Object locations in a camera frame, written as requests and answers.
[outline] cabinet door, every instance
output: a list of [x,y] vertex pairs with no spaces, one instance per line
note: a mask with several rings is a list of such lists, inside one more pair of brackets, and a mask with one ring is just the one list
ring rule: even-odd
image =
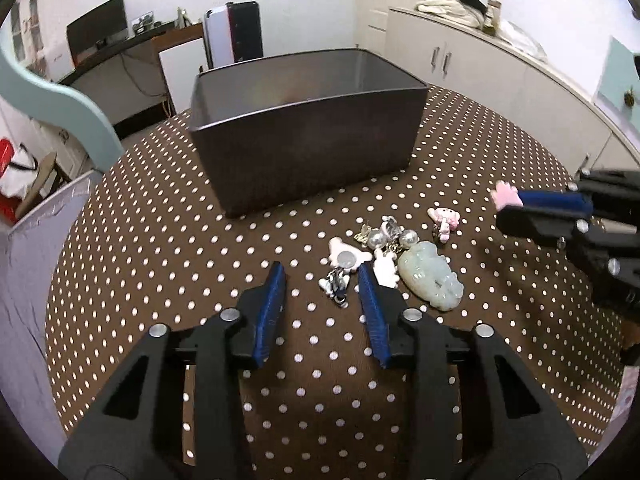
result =
[[450,27],[438,66],[441,85],[490,108],[508,120],[522,86],[526,64],[507,52]]
[[418,16],[389,12],[385,57],[428,83],[442,84],[445,27]]
[[594,170],[640,170],[640,164],[618,138],[611,134],[602,153],[594,161]]
[[611,134],[588,106],[533,67],[527,68],[513,115],[513,122],[545,146],[570,174],[587,153],[597,156]]

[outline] white cartoon charm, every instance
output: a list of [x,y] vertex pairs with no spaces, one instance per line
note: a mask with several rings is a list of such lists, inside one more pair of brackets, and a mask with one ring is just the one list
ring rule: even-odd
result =
[[335,237],[329,240],[329,262],[332,267],[340,267],[344,272],[355,272],[363,262],[373,259],[371,253],[361,251]]
[[332,269],[326,278],[320,278],[318,285],[324,290],[324,293],[331,300],[334,300],[338,306],[346,306],[347,288],[349,286],[350,276],[340,267]]
[[376,261],[373,262],[373,273],[376,275],[378,283],[389,288],[396,288],[400,276],[396,274],[395,253],[385,253],[382,249],[375,251]]
[[427,214],[436,222],[433,228],[434,238],[437,238],[443,244],[447,243],[451,231],[458,228],[460,213],[445,207],[439,207],[437,209],[431,207],[427,209]]

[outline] pink cartoon charm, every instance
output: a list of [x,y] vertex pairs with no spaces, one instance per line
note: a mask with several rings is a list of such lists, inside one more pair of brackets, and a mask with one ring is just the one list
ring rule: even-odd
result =
[[518,189],[508,182],[501,180],[495,183],[495,191],[491,192],[491,200],[494,201],[496,211],[500,211],[508,205],[522,207],[522,200],[518,196]]
[[434,237],[438,237],[440,242],[443,244],[447,243],[449,241],[451,231],[458,228],[458,224],[460,223],[460,213],[445,207],[439,207],[437,209],[431,207],[430,209],[427,209],[427,214],[434,222],[436,222],[433,229]]

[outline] white fabric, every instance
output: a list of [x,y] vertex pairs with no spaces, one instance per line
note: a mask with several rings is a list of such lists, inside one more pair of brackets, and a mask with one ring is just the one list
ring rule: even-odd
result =
[[500,20],[500,27],[496,32],[496,36],[521,52],[529,54],[543,63],[547,62],[545,49],[514,23]]
[[462,4],[460,0],[424,0],[415,9],[467,27],[482,27],[482,14],[473,7]]
[[11,166],[8,166],[0,177],[0,194],[6,197],[17,197],[21,200],[27,196],[29,188],[33,181],[38,176],[38,170],[35,169],[36,165],[33,157],[23,148],[18,148],[15,152],[11,162],[20,164],[25,168],[32,168],[29,170],[16,170]]

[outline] polka dot tablecloth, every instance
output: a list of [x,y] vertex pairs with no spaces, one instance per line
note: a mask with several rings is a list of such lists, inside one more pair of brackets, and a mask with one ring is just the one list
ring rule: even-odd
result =
[[[329,270],[329,239],[352,241],[364,221],[377,226],[393,215],[431,240],[426,211],[435,204],[462,214],[442,253],[465,295],[459,308],[439,314],[401,282],[407,303],[466,330],[492,324],[593,451],[620,388],[620,318],[593,306],[588,280],[564,254],[505,238],[489,199],[498,179],[564,188],[567,172],[539,143],[434,87],[407,170],[229,220],[202,170],[188,117],[166,121],[120,159],[60,255],[47,305],[47,361],[66,432],[152,324],[181,330],[204,322],[262,283],[279,260],[289,299],[271,357],[239,378],[257,478],[396,478],[410,379],[381,370],[371,356],[353,288],[341,310],[318,279]],[[192,372],[184,393],[186,462],[197,461]],[[446,387],[457,387],[453,373]]]

